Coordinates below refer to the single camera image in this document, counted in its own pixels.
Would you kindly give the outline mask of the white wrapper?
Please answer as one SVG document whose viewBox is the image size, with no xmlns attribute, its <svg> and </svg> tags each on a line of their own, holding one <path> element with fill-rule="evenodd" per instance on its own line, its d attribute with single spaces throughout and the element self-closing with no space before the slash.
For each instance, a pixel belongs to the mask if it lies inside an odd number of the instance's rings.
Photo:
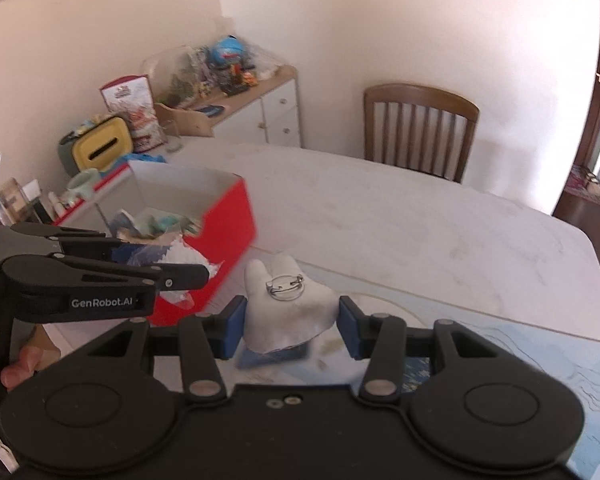
<svg viewBox="0 0 600 480">
<path fill-rule="evenodd" d="M 203 289 L 222 265 L 222 262 L 211 262 L 179 236 L 158 260 L 158 267 L 166 272 L 160 297 L 181 310 L 193 311 L 196 307 L 194 290 Z"/>
</svg>

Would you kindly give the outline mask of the blue white snack packet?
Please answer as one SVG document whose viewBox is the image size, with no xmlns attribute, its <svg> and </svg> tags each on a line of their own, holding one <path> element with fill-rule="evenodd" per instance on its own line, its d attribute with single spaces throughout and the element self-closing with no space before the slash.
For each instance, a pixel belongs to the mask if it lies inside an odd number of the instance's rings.
<svg viewBox="0 0 600 480">
<path fill-rule="evenodd" d="M 108 228 L 112 235 L 122 234 L 135 238 L 151 238 L 151 226 L 136 220 L 125 209 L 120 209 L 109 221 Z"/>
</svg>

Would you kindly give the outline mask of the silver foil snack bag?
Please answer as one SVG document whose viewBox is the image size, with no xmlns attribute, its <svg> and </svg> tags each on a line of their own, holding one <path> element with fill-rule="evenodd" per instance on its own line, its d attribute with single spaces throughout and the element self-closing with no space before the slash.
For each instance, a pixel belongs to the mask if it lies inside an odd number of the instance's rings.
<svg viewBox="0 0 600 480">
<path fill-rule="evenodd" d="M 129 264 L 157 262 L 182 235 L 182 231 L 175 230 L 157 237 L 142 237 L 122 228 L 117 232 L 121 245 L 112 255 L 117 261 Z"/>
</svg>

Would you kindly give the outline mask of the light green mug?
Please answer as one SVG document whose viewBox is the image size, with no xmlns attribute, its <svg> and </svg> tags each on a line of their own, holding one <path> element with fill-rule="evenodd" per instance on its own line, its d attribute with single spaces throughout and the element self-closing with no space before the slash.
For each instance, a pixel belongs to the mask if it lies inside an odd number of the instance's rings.
<svg viewBox="0 0 600 480">
<path fill-rule="evenodd" d="M 95 194 L 95 188 L 102 180 L 102 175 L 95 168 L 79 172 L 67 184 L 66 192 L 61 200 L 66 207 L 73 207 L 79 200 L 88 202 Z"/>
</svg>

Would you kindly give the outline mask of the red white cardboard box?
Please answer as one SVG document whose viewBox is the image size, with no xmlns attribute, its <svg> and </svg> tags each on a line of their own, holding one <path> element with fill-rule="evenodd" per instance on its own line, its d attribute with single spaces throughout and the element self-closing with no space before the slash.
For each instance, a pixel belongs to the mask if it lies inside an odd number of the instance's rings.
<svg viewBox="0 0 600 480">
<path fill-rule="evenodd" d="M 193 311 L 181 310 L 159 296 L 149 317 L 158 326 L 173 325 L 204 310 L 257 233 L 244 178 L 201 166 L 158 162 L 118 167 L 99 182 L 91 200 L 79 200 L 55 223 L 117 237 L 109 231 L 108 221 L 120 209 L 151 226 L 152 237 L 180 230 L 189 246 L 211 262 L 223 263 L 215 278 L 194 290 Z"/>
</svg>

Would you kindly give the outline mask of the blue rubber glove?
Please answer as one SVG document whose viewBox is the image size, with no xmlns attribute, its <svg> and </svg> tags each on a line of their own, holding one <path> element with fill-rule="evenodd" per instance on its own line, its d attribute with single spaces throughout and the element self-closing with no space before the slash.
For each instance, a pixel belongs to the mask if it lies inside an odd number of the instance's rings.
<svg viewBox="0 0 600 480">
<path fill-rule="evenodd" d="M 166 164 L 168 161 L 162 155 L 148 155 L 148 154 L 125 154 L 121 157 L 124 164 L 129 162 L 158 162 L 158 164 Z"/>
</svg>

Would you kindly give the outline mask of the clear drinking glass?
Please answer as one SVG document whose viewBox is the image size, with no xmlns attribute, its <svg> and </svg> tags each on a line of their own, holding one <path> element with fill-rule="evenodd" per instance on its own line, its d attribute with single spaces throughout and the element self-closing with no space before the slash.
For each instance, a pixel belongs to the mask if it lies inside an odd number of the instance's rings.
<svg viewBox="0 0 600 480">
<path fill-rule="evenodd" d="M 166 144 L 166 151 L 168 153 L 178 152 L 183 147 L 178 125 L 169 120 L 168 122 L 163 122 L 161 128 L 164 136 L 164 144 Z"/>
</svg>

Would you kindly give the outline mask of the wooden desk organiser tray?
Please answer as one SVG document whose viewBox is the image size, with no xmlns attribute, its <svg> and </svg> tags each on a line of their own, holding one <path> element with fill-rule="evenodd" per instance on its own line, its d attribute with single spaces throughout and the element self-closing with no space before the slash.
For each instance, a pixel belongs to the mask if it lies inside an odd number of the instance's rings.
<svg viewBox="0 0 600 480">
<path fill-rule="evenodd" d="M 203 136 L 212 138 L 213 128 L 228 117 L 223 112 L 215 117 L 208 117 L 196 110 L 180 110 L 161 103 L 155 103 L 155 112 L 159 122 L 173 122 L 181 136 Z"/>
</svg>

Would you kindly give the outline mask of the red white food bag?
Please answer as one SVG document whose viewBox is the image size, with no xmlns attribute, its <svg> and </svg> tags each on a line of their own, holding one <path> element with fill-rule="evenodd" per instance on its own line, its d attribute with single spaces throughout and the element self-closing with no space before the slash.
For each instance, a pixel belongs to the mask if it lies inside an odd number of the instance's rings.
<svg viewBox="0 0 600 480">
<path fill-rule="evenodd" d="M 145 153 L 163 144 L 162 130 L 146 75 L 123 76 L 99 89 L 111 113 L 121 115 L 130 130 L 134 153 Z"/>
</svg>

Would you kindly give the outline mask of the white wooden sideboard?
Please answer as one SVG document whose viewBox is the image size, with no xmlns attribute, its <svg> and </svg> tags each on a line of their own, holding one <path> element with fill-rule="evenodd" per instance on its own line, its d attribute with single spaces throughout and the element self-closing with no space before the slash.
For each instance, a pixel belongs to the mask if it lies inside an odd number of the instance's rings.
<svg viewBox="0 0 600 480">
<path fill-rule="evenodd" d="M 208 117 L 228 117 L 213 128 L 212 138 L 234 143 L 302 147 L 297 70 L 280 66 L 275 75 L 236 96 L 214 90 L 208 99 L 180 110 Z"/>
</svg>

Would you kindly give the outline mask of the wooden chair at far side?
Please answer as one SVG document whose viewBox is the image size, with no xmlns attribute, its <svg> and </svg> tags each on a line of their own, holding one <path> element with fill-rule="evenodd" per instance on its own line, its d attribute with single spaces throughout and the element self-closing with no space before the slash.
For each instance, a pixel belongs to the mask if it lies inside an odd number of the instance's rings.
<svg viewBox="0 0 600 480">
<path fill-rule="evenodd" d="M 364 158 L 460 183 L 480 117 L 456 93 L 420 84 L 376 84 L 363 92 Z"/>
</svg>

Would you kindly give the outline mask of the blue patterned table mat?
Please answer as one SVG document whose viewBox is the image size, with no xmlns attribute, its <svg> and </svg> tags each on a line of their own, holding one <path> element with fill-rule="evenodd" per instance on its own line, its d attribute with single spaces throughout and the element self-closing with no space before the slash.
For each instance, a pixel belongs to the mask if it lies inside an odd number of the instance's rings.
<svg viewBox="0 0 600 480">
<path fill-rule="evenodd" d="M 219 362 L 230 404 L 185 440 L 186 479 L 600 479 L 600 344 L 448 306 L 348 295 L 337 324 Z"/>
</svg>

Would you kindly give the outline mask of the blue globe toy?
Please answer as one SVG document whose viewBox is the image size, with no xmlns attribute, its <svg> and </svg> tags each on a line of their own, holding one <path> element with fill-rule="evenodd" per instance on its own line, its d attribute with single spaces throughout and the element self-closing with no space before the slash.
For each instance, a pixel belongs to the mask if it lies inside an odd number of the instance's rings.
<svg viewBox="0 0 600 480">
<path fill-rule="evenodd" d="M 242 62 L 246 54 L 246 47 L 235 36 L 226 36 L 216 42 L 211 48 L 211 59 L 215 66 L 221 67 L 236 60 Z"/>
</svg>

